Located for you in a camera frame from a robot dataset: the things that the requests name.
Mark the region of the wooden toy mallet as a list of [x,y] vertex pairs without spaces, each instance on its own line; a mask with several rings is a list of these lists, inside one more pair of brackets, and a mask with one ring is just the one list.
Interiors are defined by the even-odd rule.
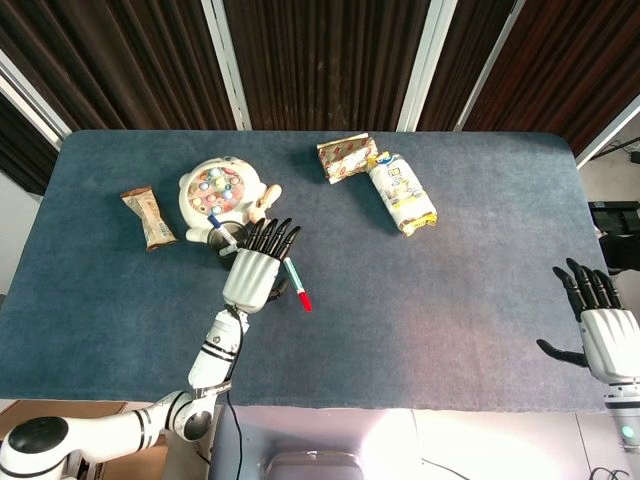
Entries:
[[248,209],[248,218],[252,223],[257,223],[259,220],[266,218],[266,212],[272,205],[280,198],[282,194],[282,188],[278,184],[269,186],[264,194],[255,202],[253,202]]

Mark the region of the blue felt table cover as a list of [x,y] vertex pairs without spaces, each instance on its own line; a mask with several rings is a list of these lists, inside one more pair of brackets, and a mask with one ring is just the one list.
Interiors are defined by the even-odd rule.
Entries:
[[[277,183],[301,227],[293,291],[250,317],[237,405],[600,411],[605,387],[555,361],[580,334],[553,274],[604,265],[569,145],[548,133],[375,134],[438,222],[407,237],[368,176],[325,180],[330,132],[83,130],[63,144],[0,307],[0,399],[153,402],[183,390],[227,276],[184,239],[179,178],[229,155]],[[146,251],[120,194],[151,186],[177,242]]]

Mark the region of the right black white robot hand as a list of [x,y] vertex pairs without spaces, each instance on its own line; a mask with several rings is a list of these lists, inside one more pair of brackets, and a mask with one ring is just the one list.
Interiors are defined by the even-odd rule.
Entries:
[[580,352],[561,350],[544,339],[549,357],[581,368],[606,385],[640,384],[640,323],[623,306],[611,278],[568,258],[552,268],[561,281],[582,341]]

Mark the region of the red cap marker pen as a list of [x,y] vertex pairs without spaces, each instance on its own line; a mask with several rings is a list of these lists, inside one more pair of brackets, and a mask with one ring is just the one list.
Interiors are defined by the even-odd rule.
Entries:
[[295,264],[293,262],[293,260],[290,257],[286,257],[283,261],[284,266],[289,274],[290,280],[294,286],[294,289],[296,291],[296,294],[298,296],[298,299],[300,301],[300,303],[302,304],[304,310],[306,312],[311,312],[313,307],[312,307],[312,302],[311,299],[306,291],[306,289],[303,286],[303,283],[301,281],[301,278],[296,270]]

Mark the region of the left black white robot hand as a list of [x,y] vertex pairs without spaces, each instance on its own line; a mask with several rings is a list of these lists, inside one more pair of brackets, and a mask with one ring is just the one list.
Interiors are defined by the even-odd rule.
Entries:
[[223,287],[226,306],[250,315],[269,302],[276,277],[301,231],[292,221],[261,219],[251,225]]

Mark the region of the brown snack bar wrapper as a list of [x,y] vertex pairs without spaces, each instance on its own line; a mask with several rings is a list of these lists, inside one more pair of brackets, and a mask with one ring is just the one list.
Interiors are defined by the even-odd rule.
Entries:
[[120,194],[120,198],[139,217],[147,252],[177,242],[177,238],[162,217],[151,186],[126,191]]

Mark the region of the white round fishing toy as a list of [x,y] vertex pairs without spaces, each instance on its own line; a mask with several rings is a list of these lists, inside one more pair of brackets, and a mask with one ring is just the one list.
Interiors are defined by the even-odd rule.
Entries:
[[267,190],[256,170],[246,161],[225,156],[197,165],[179,180],[179,208],[187,224],[186,239],[206,243],[214,228],[208,217],[220,223],[245,226],[249,208]]

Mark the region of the black equipment case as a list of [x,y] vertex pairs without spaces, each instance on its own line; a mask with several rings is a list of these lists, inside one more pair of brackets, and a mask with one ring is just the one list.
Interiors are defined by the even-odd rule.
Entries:
[[640,272],[640,203],[600,201],[588,206],[609,274]]

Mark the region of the blue cap marker pen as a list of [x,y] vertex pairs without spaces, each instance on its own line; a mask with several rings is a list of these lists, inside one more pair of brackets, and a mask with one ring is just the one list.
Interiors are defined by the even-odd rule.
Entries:
[[214,248],[220,257],[226,257],[238,250],[237,239],[227,230],[227,228],[210,214],[207,220],[212,225],[207,238],[208,245]]

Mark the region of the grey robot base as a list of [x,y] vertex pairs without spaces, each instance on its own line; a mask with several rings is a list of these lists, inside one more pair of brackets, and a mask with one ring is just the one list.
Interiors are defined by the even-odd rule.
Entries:
[[419,480],[407,409],[225,409],[208,480]]

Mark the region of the white yellow snack bag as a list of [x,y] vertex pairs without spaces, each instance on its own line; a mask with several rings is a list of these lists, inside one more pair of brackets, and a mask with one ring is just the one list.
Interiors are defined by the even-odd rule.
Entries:
[[398,153],[384,151],[367,159],[368,174],[398,230],[411,236],[435,226],[437,210],[409,163]]

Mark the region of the white metal frame post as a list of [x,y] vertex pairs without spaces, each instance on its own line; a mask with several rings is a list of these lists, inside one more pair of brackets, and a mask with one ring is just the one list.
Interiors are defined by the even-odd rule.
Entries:
[[397,132],[415,132],[446,42],[458,0],[430,0],[402,103]]
[[576,157],[576,169],[580,170],[600,152],[638,113],[640,112],[640,94],[638,94],[618,115]]
[[526,0],[514,0],[509,15],[506,17],[504,25],[453,127],[454,132],[461,132],[463,130],[525,3]]
[[45,140],[60,151],[64,140],[72,133],[71,128],[1,48],[0,93]]
[[224,0],[200,0],[235,126],[252,130]]

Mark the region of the red patterned snack packet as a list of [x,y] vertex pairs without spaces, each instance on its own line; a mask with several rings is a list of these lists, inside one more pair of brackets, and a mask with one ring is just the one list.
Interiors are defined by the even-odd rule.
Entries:
[[366,172],[369,159],[378,155],[376,142],[368,133],[317,144],[316,151],[330,184]]

